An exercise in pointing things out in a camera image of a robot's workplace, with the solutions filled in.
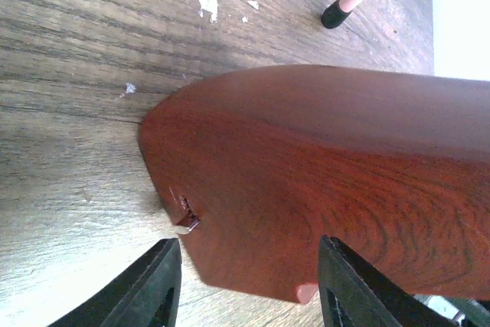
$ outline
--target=wooden board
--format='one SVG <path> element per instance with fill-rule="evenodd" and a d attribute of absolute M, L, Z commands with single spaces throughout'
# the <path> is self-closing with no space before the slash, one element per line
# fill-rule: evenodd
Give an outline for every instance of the wooden board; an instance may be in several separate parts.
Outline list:
<path fill-rule="evenodd" d="M 334 31 L 318 20 L 334 0 L 247 1 L 218 0 L 211 24 L 198 0 L 0 0 L 0 325 L 46 325 L 172 235 L 137 131 L 180 87 L 275 64 L 433 71 L 431 0 L 366 0 Z M 179 325 L 322 324 L 318 300 L 183 267 Z"/>
<path fill-rule="evenodd" d="M 324 66 L 209 78 L 140 146 L 202 279 L 308 302 L 322 236 L 410 294 L 490 299 L 490 85 Z"/>

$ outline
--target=black rubber foot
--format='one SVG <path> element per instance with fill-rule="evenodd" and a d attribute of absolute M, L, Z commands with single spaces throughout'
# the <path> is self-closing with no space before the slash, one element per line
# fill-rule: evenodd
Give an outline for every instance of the black rubber foot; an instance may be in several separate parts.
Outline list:
<path fill-rule="evenodd" d="M 338 3 L 340 3 L 340 0 L 336 0 L 335 3 L 326 8 L 323 12 L 322 25 L 326 28 L 332 29 L 340 26 L 351 14 L 350 12 L 345 13 L 342 11 L 338 6 Z"/>

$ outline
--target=laminate floor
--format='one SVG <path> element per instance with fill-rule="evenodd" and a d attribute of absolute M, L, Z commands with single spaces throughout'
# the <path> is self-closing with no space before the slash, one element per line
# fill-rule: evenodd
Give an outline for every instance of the laminate floor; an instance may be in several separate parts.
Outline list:
<path fill-rule="evenodd" d="M 173 236 L 136 139 L 180 87 L 273 64 L 433 73 L 432 0 L 366 0 L 329 31 L 333 1 L 217 0 L 210 23 L 198 0 L 0 0 L 0 325 L 53 322 Z M 184 253 L 178 326 L 196 325 L 322 314 L 205 286 Z"/>

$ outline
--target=white wall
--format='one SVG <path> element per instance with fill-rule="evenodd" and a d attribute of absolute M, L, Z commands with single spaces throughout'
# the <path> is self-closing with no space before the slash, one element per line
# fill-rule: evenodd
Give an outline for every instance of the white wall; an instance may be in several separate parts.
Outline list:
<path fill-rule="evenodd" d="M 433 0 L 433 17 L 436 76 L 490 81 L 490 0 Z"/>

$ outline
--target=paint chip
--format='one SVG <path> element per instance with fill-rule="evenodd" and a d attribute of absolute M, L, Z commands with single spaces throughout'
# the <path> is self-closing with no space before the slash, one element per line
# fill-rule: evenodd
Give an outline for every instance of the paint chip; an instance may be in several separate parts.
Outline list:
<path fill-rule="evenodd" d="M 249 0 L 247 2 L 250 7 L 254 8 L 256 11 L 259 10 L 259 2 L 256 2 L 255 0 Z"/>
<path fill-rule="evenodd" d="M 136 86 L 132 83 L 126 83 L 126 93 L 136 92 Z"/>
<path fill-rule="evenodd" d="M 199 0 L 201 4 L 201 10 L 199 11 L 199 15 L 203 17 L 203 11 L 209 11 L 211 13 L 211 17 L 209 18 L 210 23 L 217 22 L 217 0 Z"/>

